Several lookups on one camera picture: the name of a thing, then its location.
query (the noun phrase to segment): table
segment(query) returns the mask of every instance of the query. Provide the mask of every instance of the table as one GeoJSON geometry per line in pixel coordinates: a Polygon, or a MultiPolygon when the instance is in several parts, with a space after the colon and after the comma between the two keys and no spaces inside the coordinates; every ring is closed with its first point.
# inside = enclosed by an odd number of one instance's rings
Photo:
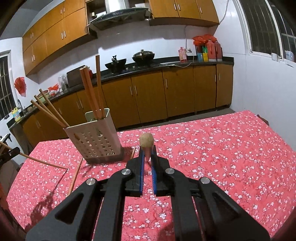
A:
{"type": "MultiPolygon", "coordinates": [[[[288,218],[295,203],[295,152],[250,111],[154,128],[119,132],[126,149],[121,162],[81,165],[74,189],[90,177],[109,178],[123,169],[131,150],[139,151],[139,135],[154,134],[158,155],[190,178],[209,177],[272,236],[288,218]]],[[[31,156],[69,167],[69,171],[27,159],[7,201],[20,225],[28,231],[57,206],[81,160],[69,139],[39,143],[31,156]]],[[[169,197],[153,195],[151,168],[145,165],[140,198],[126,198],[122,240],[174,240],[169,197]]]]}

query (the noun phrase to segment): perforated holder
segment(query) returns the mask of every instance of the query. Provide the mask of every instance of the perforated holder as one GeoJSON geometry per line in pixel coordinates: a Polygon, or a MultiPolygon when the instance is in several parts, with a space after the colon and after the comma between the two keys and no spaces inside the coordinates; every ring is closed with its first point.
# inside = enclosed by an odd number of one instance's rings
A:
{"type": "Polygon", "coordinates": [[[120,144],[110,109],[105,108],[106,117],[93,121],[93,112],[85,114],[87,123],[65,128],[77,150],[89,164],[120,161],[123,148],[120,144]]]}

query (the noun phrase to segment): cabinet handle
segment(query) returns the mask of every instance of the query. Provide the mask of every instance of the cabinet handle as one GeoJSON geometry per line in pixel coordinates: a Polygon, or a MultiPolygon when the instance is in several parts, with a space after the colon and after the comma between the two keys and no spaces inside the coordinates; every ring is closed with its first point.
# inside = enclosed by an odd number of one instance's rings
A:
{"type": "Polygon", "coordinates": [[[82,109],[84,109],[81,100],[80,99],[78,99],[78,100],[79,100],[79,103],[80,103],[82,109]]]}

